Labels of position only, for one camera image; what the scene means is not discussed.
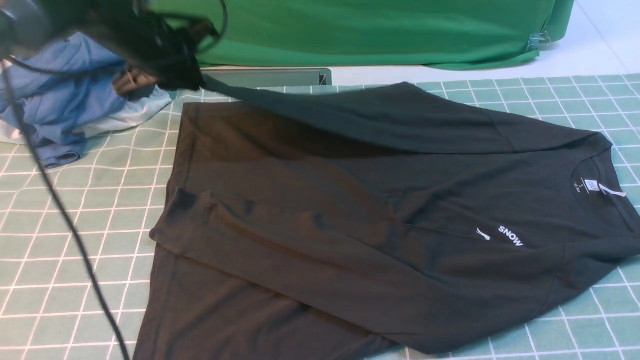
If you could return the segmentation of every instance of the size label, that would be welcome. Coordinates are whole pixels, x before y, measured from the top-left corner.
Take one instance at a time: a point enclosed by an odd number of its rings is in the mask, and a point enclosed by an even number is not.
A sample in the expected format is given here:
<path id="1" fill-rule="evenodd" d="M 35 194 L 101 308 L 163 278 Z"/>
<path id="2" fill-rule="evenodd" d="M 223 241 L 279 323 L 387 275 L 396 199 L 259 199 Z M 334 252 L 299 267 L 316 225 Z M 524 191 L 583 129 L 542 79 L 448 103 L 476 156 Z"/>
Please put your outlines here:
<path id="1" fill-rule="evenodd" d="M 587 189 L 591 192 L 599 192 L 600 187 L 598 186 L 598 181 L 595 180 L 585 180 L 584 184 L 587 186 Z"/>

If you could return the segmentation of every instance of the blue clothing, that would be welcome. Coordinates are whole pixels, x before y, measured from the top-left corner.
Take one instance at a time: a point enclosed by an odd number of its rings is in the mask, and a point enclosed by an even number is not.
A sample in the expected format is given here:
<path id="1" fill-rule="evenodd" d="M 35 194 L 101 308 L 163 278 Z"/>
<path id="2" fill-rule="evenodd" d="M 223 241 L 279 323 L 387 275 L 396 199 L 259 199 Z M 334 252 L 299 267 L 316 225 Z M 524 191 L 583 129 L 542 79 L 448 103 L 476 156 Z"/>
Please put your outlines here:
<path id="1" fill-rule="evenodd" d="M 12 86 L 29 128 L 29 136 L 47 168 L 78 160 L 86 139 L 74 129 L 119 112 L 127 99 L 118 96 L 111 82 L 125 62 L 83 34 L 48 45 L 27 64 L 47 70 L 79 72 L 113 65 L 109 70 L 83 77 L 39 74 L 12 66 Z M 13 110 L 0 84 L 0 118 L 17 127 Z"/>

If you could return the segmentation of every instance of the green fabric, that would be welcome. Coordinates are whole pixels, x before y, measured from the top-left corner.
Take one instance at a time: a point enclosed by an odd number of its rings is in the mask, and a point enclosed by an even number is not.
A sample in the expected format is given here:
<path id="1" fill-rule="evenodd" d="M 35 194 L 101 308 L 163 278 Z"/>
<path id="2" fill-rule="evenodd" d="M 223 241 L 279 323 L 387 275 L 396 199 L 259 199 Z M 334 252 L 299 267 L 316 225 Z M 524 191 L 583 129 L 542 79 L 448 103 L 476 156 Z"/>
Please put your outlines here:
<path id="1" fill-rule="evenodd" d="M 573 0 L 227 0 L 227 6 L 227 37 L 199 57 L 202 65 L 468 70 L 531 61 L 539 52 L 527 48 L 530 35 L 564 36 Z M 217 0 L 155 0 L 154 8 L 208 15 L 221 25 Z"/>

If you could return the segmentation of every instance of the wire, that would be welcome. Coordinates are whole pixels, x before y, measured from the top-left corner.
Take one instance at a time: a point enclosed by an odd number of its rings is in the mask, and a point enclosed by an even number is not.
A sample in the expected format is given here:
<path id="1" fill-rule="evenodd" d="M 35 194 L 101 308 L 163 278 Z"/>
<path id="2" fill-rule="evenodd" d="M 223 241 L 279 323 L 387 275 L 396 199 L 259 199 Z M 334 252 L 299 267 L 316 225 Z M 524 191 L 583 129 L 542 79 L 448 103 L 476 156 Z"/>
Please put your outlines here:
<path id="1" fill-rule="evenodd" d="M 206 52 L 211 51 L 212 49 L 214 49 L 216 46 L 218 46 L 218 44 L 220 44 L 220 42 L 222 41 L 222 39 L 225 37 L 225 35 L 227 34 L 227 29 L 229 27 L 229 13 L 228 13 L 228 9 L 227 9 L 227 3 L 225 2 L 225 0 L 218 0 L 220 2 L 220 6 L 222 7 L 222 28 L 220 29 L 220 33 L 219 35 L 213 40 L 213 42 L 207 46 L 205 46 L 203 49 L 199 49 L 196 51 L 196 55 L 198 54 L 203 54 Z M 181 19 L 181 20 L 195 20 L 197 19 L 196 17 L 192 17 L 189 15 L 180 15 L 180 14 L 174 14 L 174 13 L 156 13 L 158 16 L 160 17 L 166 17 L 166 18 L 174 18 L 174 19 Z M 18 59 L 16 59 L 14 56 L 8 56 L 6 59 L 6 61 L 21 67 L 25 70 L 29 70 L 31 72 L 39 72 L 41 74 L 47 74 L 47 75 L 52 75 L 52 76 L 87 76 L 87 75 L 92 75 L 95 74 L 97 72 L 102 72 L 105 69 L 108 69 L 110 67 L 119 67 L 122 64 L 115 64 L 115 65 L 107 65 L 105 67 L 99 68 L 99 69 L 92 69 L 92 70 L 87 70 L 87 71 L 82 71 L 82 72 L 65 72 L 65 71 L 56 71 L 56 70 L 49 70 L 49 69 L 42 69 L 42 68 L 38 68 L 38 67 L 33 67 L 27 63 L 24 63 L 23 61 L 20 61 Z M 157 61 L 152 61 L 149 63 L 146 63 L 146 66 L 149 67 L 153 67 L 153 66 L 166 66 L 166 65 L 171 65 L 173 63 L 178 63 L 180 61 L 184 61 L 184 60 L 189 60 L 189 58 L 187 56 L 176 56 L 173 58 L 168 58 L 168 59 L 162 59 L 162 60 L 157 60 Z"/>
<path id="2" fill-rule="evenodd" d="M 113 329 L 113 332 L 115 333 L 115 336 L 118 339 L 118 344 L 120 345 L 120 350 L 122 351 L 122 357 L 124 358 L 124 360 L 130 360 L 129 351 L 127 350 L 127 345 L 124 342 L 124 338 L 122 337 L 122 332 L 120 331 L 120 328 L 118 327 L 118 324 L 116 323 L 116 320 L 113 317 L 113 314 L 111 314 L 111 311 L 109 310 L 109 306 L 107 305 L 107 302 L 104 299 L 104 295 L 102 294 L 102 290 L 100 289 L 100 284 L 98 283 L 98 279 L 96 278 L 95 273 L 93 272 L 93 265 L 91 263 L 91 260 L 89 259 L 89 255 L 86 251 L 82 238 L 80 237 L 80 234 L 78 233 L 73 221 L 69 217 L 69 214 L 67 213 L 67 210 L 65 209 L 64 204 L 62 204 L 62 201 L 60 200 L 58 193 L 53 187 L 51 178 L 47 174 L 47 171 L 44 168 L 44 165 L 42 165 L 42 162 L 40 161 L 40 157 L 38 156 L 35 146 L 33 145 L 33 141 L 29 136 L 27 136 L 28 129 L 27 129 L 26 123 L 24 122 L 24 114 L 22 113 L 22 109 L 20 109 L 20 106 L 18 105 L 18 102 L 16 100 L 15 92 L 11 85 L 9 72 L 7 71 L 8 67 L 4 62 L 0 61 L 0 63 L 2 63 L 2 70 L 3 70 L 2 75 L 4 78 L 4 85 L 6 88 L 7 98 L 9 100 L 9 103 L 11 105 L 13 112 L 15 113 L 15 117 L 18 123 L 18 129 L 20 130 L 20 132 L 22 133 L 22 137 L 24 137 L 26 141 L 26 145 L 29 148 L 29 152 L 33 156 L 34 160 L 36 161 L 36 166 L 38 167 L 38 171 L 40 172 L 40 175 L 42 176 L 42 179 L 44 180 L 44 183 L 47 189 L 49 190 L 49 193 L 51 194 L 51 199 L 58 207 L 58 210 L 60 211 L 60 213 L 62 214 L 62 217 L 67 223 L 67 227 L 73 234 L 73 237 L 76 241 L 76 245 L 78 246 L 78 249 L 80 250 L 80 254 L 82 255 L 82 258 L 84 260 L 84 266 L 86 267 L 86 271 L 89 273 L 89 277 L 91 278 L 91 284 L 93 285 L 95 294 L 98 296 L 100 307 L 102 308 L 102 311 L 104 312 L 104 314 L 107 316 L 107 320 L 109 320 L 109 324 L 111 324 L 111 328 Z"/>

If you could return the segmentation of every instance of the green grid mat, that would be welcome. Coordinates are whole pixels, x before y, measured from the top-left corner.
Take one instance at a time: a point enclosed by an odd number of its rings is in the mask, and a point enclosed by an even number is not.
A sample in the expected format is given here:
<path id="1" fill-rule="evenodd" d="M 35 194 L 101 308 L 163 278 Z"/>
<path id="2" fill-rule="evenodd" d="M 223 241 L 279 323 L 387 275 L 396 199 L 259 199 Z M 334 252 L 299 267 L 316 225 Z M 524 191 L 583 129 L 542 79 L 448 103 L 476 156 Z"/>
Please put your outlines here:
<path id="1" fill-rule="evenodd" d="M 453 101 L 602 132 L 615 145 L 624 191 L 640 205 L 640 74 L 417 85 Z M 180 93 L 143 126 L 93 139 L 84 159 L 51 171 L 130 350 L 147 306 L 154 251 L 148 231 L 163 210 L 182 104 L 202 101 L 230 99 Z M 121 359 L 76 246 L 26 148 L 1 144 L 0 168 L 0 359 Z M 450 354 L 399 348 L 374 360 L 638 360 L 639 300 L 640 259 L 633 259 L 577 300 L 525 326 Z"/>

